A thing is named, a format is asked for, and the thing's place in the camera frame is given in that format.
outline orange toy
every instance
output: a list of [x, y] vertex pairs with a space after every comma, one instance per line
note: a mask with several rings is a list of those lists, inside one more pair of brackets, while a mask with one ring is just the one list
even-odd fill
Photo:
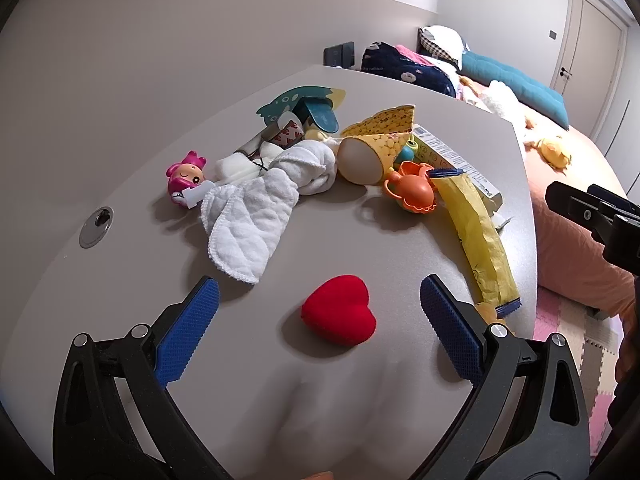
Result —
[[413, 213], [429, 213], [436, 209], [435, 186], [427, 175], [433, 167], [409, 160], [400, 164], [399, 171], [391, 171], [383, 183], [385, 193], [398, 200], [399, 205]]

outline red heart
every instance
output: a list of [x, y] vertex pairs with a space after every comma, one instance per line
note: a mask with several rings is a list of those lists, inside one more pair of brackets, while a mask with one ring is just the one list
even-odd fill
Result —
[[343, 346], [365, 342], [376, 330], [367, 285], [357, 276], [336, 276], [319, 286], [300, 311], [320, 337]]

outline teal pillow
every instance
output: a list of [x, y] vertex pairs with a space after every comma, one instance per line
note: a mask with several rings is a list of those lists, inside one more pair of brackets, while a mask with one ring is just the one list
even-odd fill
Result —
[[465, 52], [462, 55], [460, 74], [485, 86], [489, 86], [494, 80], [502, 81], [513, 90], [518, 101], [540, 112], [565, 130], [569, 129], [569, 117], [564, 107], [564, 98], [555, 90], [530, 78], [517, 68], [487, 56]]

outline table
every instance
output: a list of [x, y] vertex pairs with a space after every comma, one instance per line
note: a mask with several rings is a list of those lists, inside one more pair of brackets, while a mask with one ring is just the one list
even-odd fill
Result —
[[[181, 301], [203, 274], [219, 281], [222, 305], [182, 379], [168, 387], [183, 415], [236, 479], [407, 478], [462, 406], [457, 377], [420, 309], [421, 280], [437, 273], [462, 301], [478, 300], [473, 275], [445, 207], [401, 210], [379, 188], [338, 180], [294, 208], [280, 245], [253, 288], [209, 261], [197, 211], [166, 196], [166, 168], [191, 149], [213, 161], [264, 126], [255, 111], [296, 86], [346, 90], [341, 127], [384, 108], [415, 104], [415, 121], [478, 168], [513, 216], [501, 238], [523, 307], [508, 319], [533, 332], [536, 240], [524, 165], [510, 123], [404, 82], [315, 66], [221, 111], [143, 164], [104, 200], [113, 225], [89, 250], [73, 236], [44, 273], [2, 364], [2, 403], [45, 464], [60, 373], [75, 334], [117, 338]], [[321, 283], [356, 274], [378, 320], [369, 342], [338, 350], [318, 340], [298, 307]], [[124, 404], [143, 449], [157, 451], [127, 391]]]

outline yellow patterned cone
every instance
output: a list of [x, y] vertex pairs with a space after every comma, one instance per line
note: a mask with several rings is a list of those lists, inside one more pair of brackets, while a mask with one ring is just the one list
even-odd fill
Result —
[[345, 128], [341, 137], [370, 136], [410, 132], [414, 127], [414, 105], [382, 110], [361, 123]]
[[338, 171], [354, 184], [379, 184], [410, 137], [410, 132], [347, 137], [338, 150]]

